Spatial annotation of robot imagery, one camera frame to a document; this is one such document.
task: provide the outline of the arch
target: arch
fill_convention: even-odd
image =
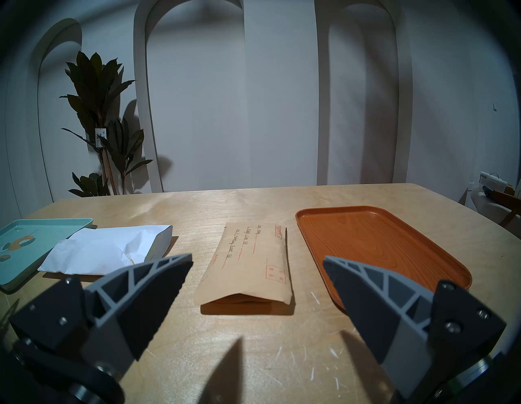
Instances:
[[[47,181],[54,202],[60,199],[77,198],[68,192],[76,185],[71,172],[87,176],[99,172],[96,153],[75,136],[64,132],[65,127],[75,133],[84,130],[65,94],[75,94],[76,90],[65,75],[66,62],[76,63],[81,50],[82,31],[78,23],[61,30],[52,40],[40,64],[38,78],[38,121],[40,144]]]
[[[395,27],[376,0],[316,2],[317,182],[392,182],[398,126]]]
[[[153,149],[144,145],[146,158],[154,158],[148,151],[157,148],[159,190],[250,187],[241,4],[157,2],[146,18],[144,42],[141,85],[146,82],[147,96],[138,86],[136,91],[140,117],[145,109],[149,120],[142,120],[145,141],[154,141]],[[137,79],[138,64],[135,60]]]
[[[56,38],[61,31],[73,24],[78,24],[78,22],[73,18],[65,18],[50,27],[34,47],[29,59],[25,94],[25,118],[31,173],[42,206],[52,203],[53,199],[49,182],[47,180],[42,145],[40,142],[40,125],[38,121],[38,77],[40,73],[40,65],[45,56],[45,52],[49,49],[53,39]]]
[[[163,183],[161,182],[161,176],[159,175],[154,129],[152,127],[152,114],[150,111],[150,101],[148,99],[145,27],[150,11],[158,1],[159,0],[141,1],[134,15],[135,93],[139,108],[139,120],[145,135],[143,140],[145,158],[152,159],[152,161],[146,165],[152,192],[163,192]]]
[[[377,8],[383,8],[387,11],[394,24],[396,38],[396,52],[398,57],[398,122],[396,125],[396,142],[393,162],[389,161],[386,166],[391,165],[389,175],[392,182],[406,182],[409,146],[411,141],[411,123],[412,123],[412,67],[411,52],[408,42],[407,28],[405,19],[402,15],[402,8],[398,2],[390,2],[388,0],[343,0],[343,1],[319,1],[315,0],[316,16],[317,16],[317,36],[319,43],[319,64],[321,84],[319,87],[319,145],[318,145],[318,166],[317,166],[317,184],[325,185],[327,183],[337,183],[337,180],[328,182],[329,169],[329,151],[330,147],[330,128],[329,128],[329,108],[330,93],[329,88],[324,88],[324,82],[329,84],[329,34],[330,26],[333,23],[334,16],[346,7],[361,7],[363,4],[372,5],[374,11]],[[378,156],[383,150],[373,153]],[[382,182],[378,179],[376,173],[362,173],[362,182]]]

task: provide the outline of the orange tray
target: orange tray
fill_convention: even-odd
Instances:
[[[344,308],[322,262],[326,255],[396,271],[435,291],[441,279],[468,289],[468,269],[385,209],[342,206],[303,209],[295,215],[333,301]]]

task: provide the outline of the dark green leaf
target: dark green leaf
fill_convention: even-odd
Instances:
[[[73,193],[74,195],[77,195],[79,197],[82,197],[82,198],[86,198],[86,197],[91,197],[92,195],[86,193],[86,192],[83,192],[83,191],[80,191],[79,189],[69,189],[69,192],[70,193]]]
[[[98,86],[98,95],[101,101],[104,101],[107,95],[108,89],[114,78],[118,74],[118,62],[117,59],[110,60],[102,69],[100,75],[100,84]]]
[[[123,133],[124,133],[124,135],[123,135],[123,139],[121,142],[121,153],[123,155],[127,155],[129,140],[130,140],[130,131],[129,131],[129,123],[127,122],[125,117],[123,117]]]
[[[129,169],[130,163],[132,163],[132,160],[134,160],[134,156],[128,156],[127,158],[128,158],[128,160],[127,160],[127,166],[125,167],[125,171]]]
[[[94,67],[94,71],[96,72],[96,76],[98,77],[98,80],[101,76],[101,70],[102,70],[102,64],[101,64],[101,58],[100,56],[95,53],[91,56],[91,65]]]
[[[78,52],[78,56],[76,57],[76,64],[81,71],[81,75],[83,76],[83,81],[85,84],[91,89],[96,89],[98,87],[96,70],[94,70],[94,66],[92,66],[92,63],[87,55],[85,55],[82,51]]]
[[[110,192],[108,191],[108,178],[105,181],[105,185],[103,185],[103,195],[110,195]]]
[[[95,148],[96,146],[96,131],[95,131],[95,123],[92,120],[92,116],[89,113],[86,114],[76,114],[78,116],[78,119],[80,120],[81,126],[85,130],[85,133],[87,133],[87,136],[89,136],[89,141],[94,145],[92,147]]]
[[[97,114],[98,105],[96,105],[96,94],[83,82],[74,83],[74,88],[81,98],[81,101],[83,101],[83,105]]]
[[[81,73],[81,70],[78,68],[78,66],[76,66],[74,63],[67,63],[67,66],[69,67],[70,74],[68,76],[70,77],[70,81],[72,81],[74,84],[86,84],[83,74]]]
[[[103,111],[108,111],[108,109],[110,108],[110,105],[112,104],[112,102],[116,99],[116,97],[122,93],[122,91],[124,91],[129,85],[131,85],[132,83],[134,83],[135,80],[129,80],[129,81],[125,81],[123,83],[121,83],[120,85],[118,85],[115,89],[113,89],[110,94],[107,96],[107,98],[105,99],[105,102],[103,103],[103,107],[102,107],[102,110]]]
[[[129,141],[129,152],[127,156],[134,156],[134,153],[139,149],[139,146],[143,144],[143,140],[145,139],[145,135],[143,133],[143,129],[139,129],[130,138]]]
[[[70,129],[66,129],[66,128],[62,128],[63,130],[66,130],[67,132],[71,132],[73,135],[79,137],[81,140],[83,140],[85,143],[87,143],[88,145],[92,146],[93,148],[96,148],[96,145],[94,143],[91,143],[89,142],[87,139],[81,137],[80,135],[78,135],[77,133],[74,133],[72,130]]]
[[[81,188],[81,181],[80,179],[76,176],[76,174],[72,173],[72,179],[74,180],[75,184]]]
[[[105,194],[104,191],[103,191],[103,178],[101,177],[101,175],[98,175],[98,177],[96,178],[96,187],[97,187],[97,190],[98,190],[98,196],[99,197],[101,195]]]
[[[87,113],[88,109],[85,108],[85,105],[81,101],[81,99],[72,94],[67,94],[67,99],[69,100],[69,105],[74,109],[78,114]]]
[[[112,146],[110,145],[108,140],[105,139],[103,136],[100,136],[100,135],[98,135],[98,138],[99,138],[102,146],[105,147],[108,150],[108,152],[111,153],[111,155],[112,155],[112,152],[114,151],[114,149],[112,148]]]
[[[112,161],[114,162],[114,165],[118,169],[120,173],[125,172],[125,158],[119,154],[117,151],[113,151],[110,156],[112,157]]]
[[[83,185],[82,189],[84,191],[90,192],[95,197],[97,196],[97,186],[93,180],[91,180],[89,177],[81,176],[80,181]]]
[[[109,132],[107,134],[107,138],[110,143],[110,146],[113,150],[119,150],[116,123],[113,120],[111,120],[108,124],[108,128]]]
[[[136,163],[135,166],[133,166],[130,170],[128,170],[128,171],[126,172],[126,175],[130,174],[131,172],[133,172],[136,168],[139,168],[139,167],[141,167],[142,165],[145,165],[145,164],[150,163],[151,161],[153,161],[153,160],[143,160],[143,161],[140,161],[139,163]]]
[[[93,182],[96,182],[99,176],[100,176],[100,175],[99,175],[98,173],[90,173],[90,174],[89,174],[89,178],[90,178]]]
[[[116,119],[116,125],[118,126],[118,151],[119,154],[122,156],[125,156],[125,150],[123,150],[123,145],[125,144],[125,129],[123,128],[123,125],[121,124],[121,121],[119,119]]]

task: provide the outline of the white envelope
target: white envelope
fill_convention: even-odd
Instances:
[[[38,271],[73,275],[107,275],[112,271],[161,258],[172,238],[172,226],[81,229],[61,240]]]

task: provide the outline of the arched wall panel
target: arched wall panel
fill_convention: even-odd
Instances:
[[[146,38],[163,189],[251,187],[240,3],[160,1]]]
[[[316,2],[318,181],[392,182],[398,126],[395,28],[377,1]]]
[[[76,63],[81,50],[81,28],[74,23],[53,39],[43,57],[38,77],[38,121],[45,172],[53,201],[77,198],[68,192],[77,188],[71,172],[78,177],[100,169],[97,154],[67,128],[84,136],[84,130],[61,95],[75,94],[74,85],[65,74],[66,62]]]

